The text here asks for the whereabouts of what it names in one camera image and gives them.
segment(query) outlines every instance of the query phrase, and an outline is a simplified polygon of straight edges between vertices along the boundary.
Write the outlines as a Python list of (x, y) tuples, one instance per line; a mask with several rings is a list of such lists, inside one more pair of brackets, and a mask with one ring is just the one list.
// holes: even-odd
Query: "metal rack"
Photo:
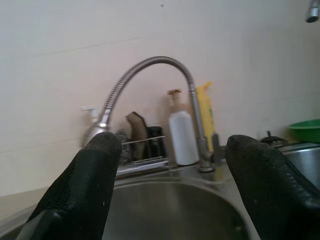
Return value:
[(137, 144), (144, 144), (142, 159), (133, 159), (129, 154), (126, 161), (122, 161), (116, 172), (117, 177), (126, 177), (143, 172), (169, 169), (169, 159), (166, 147), (166, 136), (151, 137), (143, 140), (128, 141), (122, 144), (128, 151), (135, 149)]

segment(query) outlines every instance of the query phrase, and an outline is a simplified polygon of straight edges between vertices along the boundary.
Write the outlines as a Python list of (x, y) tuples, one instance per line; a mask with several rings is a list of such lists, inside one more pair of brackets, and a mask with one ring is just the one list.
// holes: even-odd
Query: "white tiled wall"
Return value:
[[(0, 2), (0, 196), (50, 185), (132, 65), (163, 55), (212, 81), (216, 130), (288, 137), (294, 122), (320, 118), (320, 23), (301, 0), (3, 0)], [(165, 124), (167, 90), (181, 74), (156, 65), (128, 84), (113, 129), (137, 111)]]

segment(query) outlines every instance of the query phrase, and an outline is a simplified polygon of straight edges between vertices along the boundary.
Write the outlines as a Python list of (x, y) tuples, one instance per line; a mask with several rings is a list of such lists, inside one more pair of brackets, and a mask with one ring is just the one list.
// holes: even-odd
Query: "metal faucet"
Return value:
[(207, 138), (205, 137), (204, 128), (202, 125), (200, 108), (198, 104), (197, 92), (196, 92), (196, 85), (194, 79), (189, 72), (189, 70), (179, 61), (167, 57), (167, 56), (154, 56), (147, 58), (139, 62), (138, 64), (134, 65), (130, 68), (116, 83), (114, 88), (112, 89), (109, 97), (105, 101), (104, 109), (101, 111), (98, 121), (95, 122), (89, 130), (85, 133), (82, 139), (82, 146), (85, 146), (96, 134), (101, 132), (109, 132), (109, 123), (111, 120), (112, 111), (116, 105), (116, 102), (127, 85), (127, 83), (141, 70), (155, 64), (168, 64), (173, 67), (176, 67), (185, 77), (187, 82), (189, 96), (192, 103), (192, 110), (193, 115), (196, 123), (196, 133), (197, 133), (197, 146), (199, 150), (199, 171), (200, 172), (210, 172), (213, 170), (212, 167), (212, 152), (208, 150), (208, 142)]
[(320, 0), (311, 0), (310, 7), (306, 12), (306, 19), (307, 23), (314, 23), (319, 20), (319, 4)]

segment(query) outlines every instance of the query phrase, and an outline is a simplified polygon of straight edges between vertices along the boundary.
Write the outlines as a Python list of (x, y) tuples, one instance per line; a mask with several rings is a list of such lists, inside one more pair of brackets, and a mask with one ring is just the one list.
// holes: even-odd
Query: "green plastic basin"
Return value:
[(301, 142), (320, 143), (320, 119), (298, 122), (289, 129)]

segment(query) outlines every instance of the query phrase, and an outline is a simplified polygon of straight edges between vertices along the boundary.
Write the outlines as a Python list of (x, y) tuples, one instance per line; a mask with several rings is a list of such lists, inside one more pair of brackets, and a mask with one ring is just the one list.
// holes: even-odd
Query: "kitchen sink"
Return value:
[[(188, 166), (117, 180), (102, 239), (259, 239), (233, 178), (213, 175)], [(0, 223), (0, 240), (14, 240), (33, 209)]]
[(320, 189), (320, 145), (300, 143), (280, 147), (279, 150), (318, 189)]

